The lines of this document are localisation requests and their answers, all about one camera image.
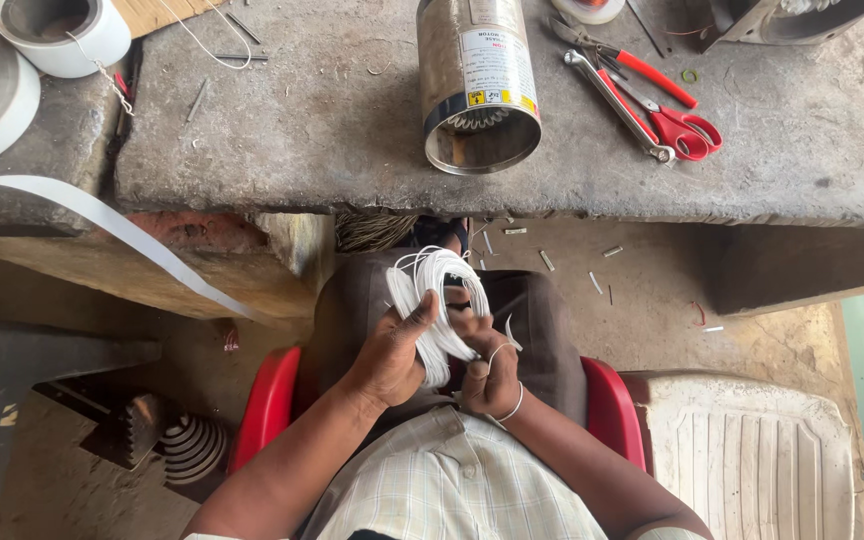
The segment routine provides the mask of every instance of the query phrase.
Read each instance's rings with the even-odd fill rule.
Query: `cardboard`
[[[162,1],[167,3],[180,19],[189,19],[210,9],[206,0]],[[218,6],[223,1],[213,0],[212,3]],[[126,19],[128,30],[131,30],[133,39],[176,22],[172,13],[165,6],[162,6],[160,0],[112,0],[112,4],[122,14],[122,19]]]

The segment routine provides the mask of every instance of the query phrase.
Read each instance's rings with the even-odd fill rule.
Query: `man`
[[[301,538],[338,540],[713,540],[584,428],[586,377],[544,276],[482,272],[494,318],[462,309],[466,289],[445,287],[453,328],[482,360],[466,367],[461,409],[421,389],[415,342],[438,295],[426,291],[403,321],[385,284],[385,269],[415,251],[360,255],[330,278],[299,362],[298,385],[316,380],[320,397],[219,487],[183,538],[275,540],[302,528]],[[493,329],[509,315],[522,352]]]

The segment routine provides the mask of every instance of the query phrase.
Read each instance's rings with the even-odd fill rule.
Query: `metal cylinder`
[[[415,27],[429,162],[475,175],[528,157],[542,123],[519,0],[421,0]]]

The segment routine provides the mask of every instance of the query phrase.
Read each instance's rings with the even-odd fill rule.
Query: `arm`
[[[276,540],[293,534],[382,411],[419,388],[426,370],[416,360],[415,343],[437,314],[432,291],[405,321],[393,308],[387,311],[348,373],[219,486],[181,537]]]
[[[476,412],[503,418],[519,402],[519,356],[492,329],[491,318],[450,313],[456,332],[482,355],[468,364],[462,398]],[[636,540],[659,527],[679,527],[712,539],[698,515],[655,479],[578,423],[522,390],[522,403],[503,426],[542,460],[576,494],[611,540]]]

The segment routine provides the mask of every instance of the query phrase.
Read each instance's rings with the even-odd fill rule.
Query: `stone slab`
[[[544,27],[552,7],[526,2],[543,141],[507,171],[457,177],[433,168],[423,150],[414,3],[223,9],[256,31],[264,44],[253,51],[270,60],[235,71],[177,26],[146,37],[137,117],[116,165],[116,197],[127,208],[864,226],[864,19],[820,46],[719,43],[698,55],[689,36],[672,36],[678,50],[666,59],[628,9],[595,27],[670,77],[699,72],[688,86],[695,112],[726,143],[669,169],[564,65],[569,47]],[[664,21],[669,31],[702,27],[680,3],[658,9],[675,14]],[[213,19],[188,27],[212,50],[242,52]],[[381,75],[367,71],[386,63]],[[207,76],[209,91],[186,123]]]
[[[110,73],[121,70],[109,68]],[[41,77],[42,98],[29,129],[0,154],[0,176],[36,175],[98,195],[111,178],[107,151],[119,102],[98,73],[80,79]],[[0,188],[0,236],[75,236],[90,230],[80,215],[54,202]]]

